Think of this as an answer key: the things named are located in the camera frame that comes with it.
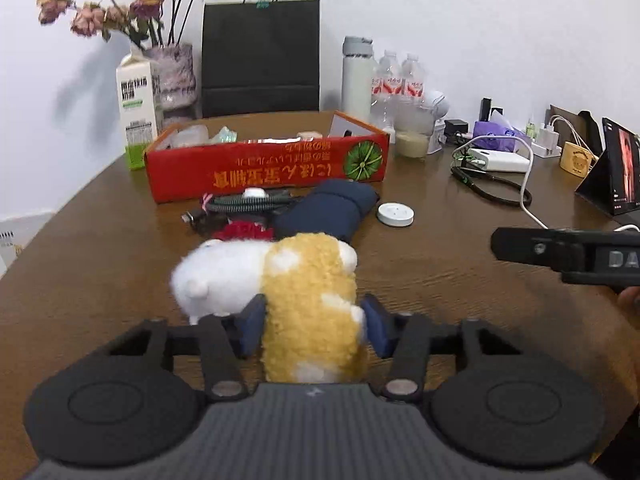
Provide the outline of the right hand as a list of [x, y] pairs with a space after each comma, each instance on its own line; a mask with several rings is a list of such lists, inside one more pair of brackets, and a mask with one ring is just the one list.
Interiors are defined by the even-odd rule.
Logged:
[[628, 323], [640, 330], [640, 287], [627, 287], [620, 292], [617, 298], [617, 307]]

